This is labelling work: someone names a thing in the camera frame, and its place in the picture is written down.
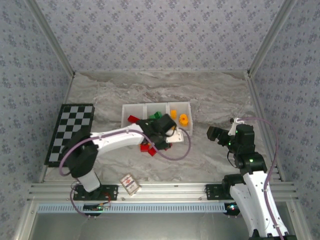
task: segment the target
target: checkerboard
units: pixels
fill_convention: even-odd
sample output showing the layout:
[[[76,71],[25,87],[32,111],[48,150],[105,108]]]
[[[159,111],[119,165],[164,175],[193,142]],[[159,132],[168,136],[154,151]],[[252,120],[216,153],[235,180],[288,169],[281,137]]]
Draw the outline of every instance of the checkerboard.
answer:
[[[95,108],[93,104],[63,104],[45,159],[49,167],[58,167],[62,159],[62,149],[82,128],[91,130]]]

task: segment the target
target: mounting plate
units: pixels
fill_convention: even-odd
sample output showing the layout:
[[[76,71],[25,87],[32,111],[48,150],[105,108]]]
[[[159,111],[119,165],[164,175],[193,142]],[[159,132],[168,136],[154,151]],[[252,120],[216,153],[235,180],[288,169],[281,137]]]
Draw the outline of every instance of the mounting plate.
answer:
[[[232,200],[233,198],[225,194],[222,184],[205,185],[207,200]]]
[[[118,197],[118,185],[101,185],[98,189],[87,192],[83,185],[78,185],[75,188],[73,195],[74,201],[106,201],[108,193],[111,201],[116,201]]]

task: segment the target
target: gray marble tabletop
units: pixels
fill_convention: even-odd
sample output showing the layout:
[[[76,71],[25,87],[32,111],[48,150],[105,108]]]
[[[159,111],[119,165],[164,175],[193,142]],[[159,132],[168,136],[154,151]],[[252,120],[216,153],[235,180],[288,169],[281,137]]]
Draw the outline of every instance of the gray marble tabletop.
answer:
[[[76,73],[68,103],[93,103],[92,132],[121,127],[122,105],[137,103],[190,102],[193,119],[191,151],[180,161],[158,154],[151,157],[139,146],[127,146],[99,154],[94,170],[101,181],[118,181],[132,173],[138,181],[220,182],[224,175],[238,173],[227,161],[226,147],[207,139],[210,125],[229,129],[230,118],[255,115],[244,75],[222,72],[83,72]],[[256,150],[265,148],[258,124],[254,126]],[[188,144],[174,144],[164,153],[182,156]],[[49,168],[45,180],[69,180]]]

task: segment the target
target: yellow object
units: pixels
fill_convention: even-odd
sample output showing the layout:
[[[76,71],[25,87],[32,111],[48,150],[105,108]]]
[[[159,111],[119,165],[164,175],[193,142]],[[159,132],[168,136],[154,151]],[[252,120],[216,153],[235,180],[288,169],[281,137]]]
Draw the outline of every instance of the yellow object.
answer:
[[[177,118],[177,110],[171,110],[170,111],[170,116],[172,119],[176,119]]]
[[[179,123],[182,127],[188,126],[188,117],[186,114],[181,114],[179,117]]]

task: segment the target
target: wall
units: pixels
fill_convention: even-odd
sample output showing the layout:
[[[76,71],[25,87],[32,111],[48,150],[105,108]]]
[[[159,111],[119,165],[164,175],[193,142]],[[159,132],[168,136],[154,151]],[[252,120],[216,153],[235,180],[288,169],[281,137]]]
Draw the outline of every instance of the wall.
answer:
[[[69,78],[23,0],[0,1],[0,239],[39,180]]]
[[[320,239],[320,3],[299,0],[255,76],[281,163]]]
[[[37,0],[75,72],[249,68],[283,0]]]

